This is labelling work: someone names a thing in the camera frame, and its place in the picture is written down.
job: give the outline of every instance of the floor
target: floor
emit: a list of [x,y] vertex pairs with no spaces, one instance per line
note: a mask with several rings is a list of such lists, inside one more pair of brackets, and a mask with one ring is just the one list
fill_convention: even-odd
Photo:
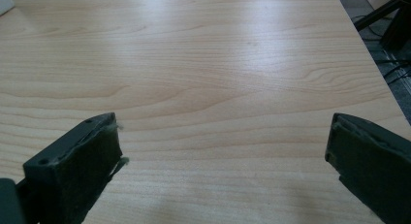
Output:
[[[367,0],[340,0],[348,16],[355,22],[361,16],[373,11]],[[360,31],[360,36],[378,66],[381,75],[392,90],[405,117],[411,124],[411,64],[387,62],[393,60],[411,60],[411,41],[408,41],[401,51],[385,51],[379,44],[379,39],[390,24],[390,19],[384,18]]]

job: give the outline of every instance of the table surface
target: table surface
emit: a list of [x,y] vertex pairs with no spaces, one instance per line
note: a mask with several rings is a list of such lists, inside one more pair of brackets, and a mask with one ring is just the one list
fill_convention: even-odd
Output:
[[115,112],[131,162],[85,223],[380,223],[324,160],[332,114],[411,129],[339,0],[14,0],[0,177]]

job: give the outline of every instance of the wooden table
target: wooden table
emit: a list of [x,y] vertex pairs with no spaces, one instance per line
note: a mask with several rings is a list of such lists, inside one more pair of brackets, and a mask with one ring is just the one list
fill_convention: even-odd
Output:
[[116,112],[131,162],[85,223],[380,223],[324,160],[332,114],[410,139],[339,0],[14,0],[0,177]]

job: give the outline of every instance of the screw hole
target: screw hole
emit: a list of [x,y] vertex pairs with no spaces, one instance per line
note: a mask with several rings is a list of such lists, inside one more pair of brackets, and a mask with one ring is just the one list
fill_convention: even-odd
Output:
[[39,161],[40,165],[45,165],[47,163],[48,163],[48,159],[42,159],[42,160]]

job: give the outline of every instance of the black rubber pad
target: black rubber pad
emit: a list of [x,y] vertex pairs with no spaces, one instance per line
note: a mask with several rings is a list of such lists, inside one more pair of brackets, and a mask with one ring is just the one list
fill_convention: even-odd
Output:
[[15,182],[0,178],[0,224],[25,224]]
[[24,165],[39,193],[42,224],[81,223],[122,155],[114,113],[89,118]]
[[333,117],[326,160],[386,223],[411,223],[411,143],[352,115]]

